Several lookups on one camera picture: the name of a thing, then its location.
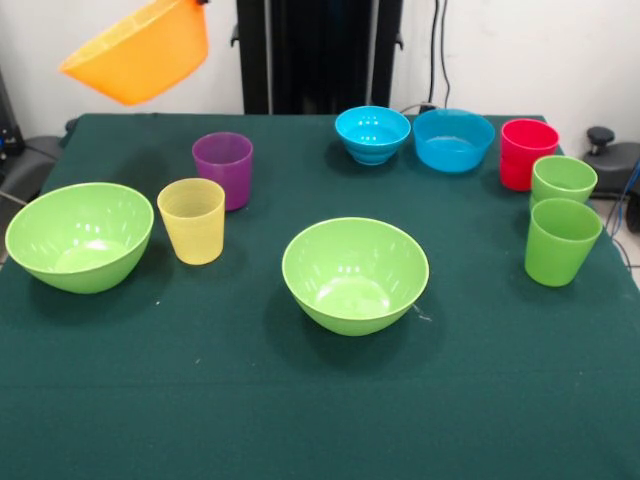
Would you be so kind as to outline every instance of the plastic cup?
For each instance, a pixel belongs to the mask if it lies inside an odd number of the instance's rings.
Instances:
[[[505,123],[500,139],[503,185],[512,190],[530,190],[533,164],[540,157],[552,155],[559,140],[558,132],[539,120],[518,118]]]
[[[600,217],[583,203],[566,198],[538,202],[531,210],[527,274],[548,287],[571,283],[601,232]]]
[[[204,265],[222,253],[224,190],[205,178],[186,178],[166,186],[158,208],[176,256],[189,265]]]
[[[531,190],[532,168],[500,157],[500,181],[510,190],[528,192]]]
[[[238,133],[219,132],[199,139],[192,149],[198,174],[222,186],[227,211],[249,203],[253,144]]]
[[[532,204],[548,198],[585,203],[598,183],[598,174],[582,160],[562,155],[542,157],[533,166]]]

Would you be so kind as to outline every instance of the red cup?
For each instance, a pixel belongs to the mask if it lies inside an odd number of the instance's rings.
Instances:
[[[550,125],[530,118],[517,118],[502,127],[500,180],[512,190],[531,190],[533,164],[553,155],[560,137]]]
[[[500,157],[500,181],[505,187],[517,192],[528,192],[531,190],[532,176],[533,166]]]

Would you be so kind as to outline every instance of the light green bowl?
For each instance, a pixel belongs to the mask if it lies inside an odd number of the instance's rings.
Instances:
[[[43,282],[73,293],[114,287],[144,253],[153,207],[113,183],[54,190],[24,207],[7,229],[9,255]]]
[[[341,335],[377,332],[427,286],[429,263],[402,230],[369,218],[335,218],[299,233],[282,259],[284,280],[316,322]]]

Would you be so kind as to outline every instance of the blue bowl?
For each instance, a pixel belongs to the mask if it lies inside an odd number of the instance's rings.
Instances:
[[[357,107],[336,119],[336,131],[356,162],[380,165],[407,139],[411,123],[389,108]]]
[[[496,131],[480,115],[442,109],[416,118],[413,135],[422,163],[441,172],[460,173],[480,164]]]

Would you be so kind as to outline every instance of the black knob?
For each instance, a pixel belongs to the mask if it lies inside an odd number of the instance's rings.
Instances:
[[[613,130],[606,127],[591,127],[587,130],[587,137],[589,137],[589,141],[597,147],[604,147],[616,138]]]

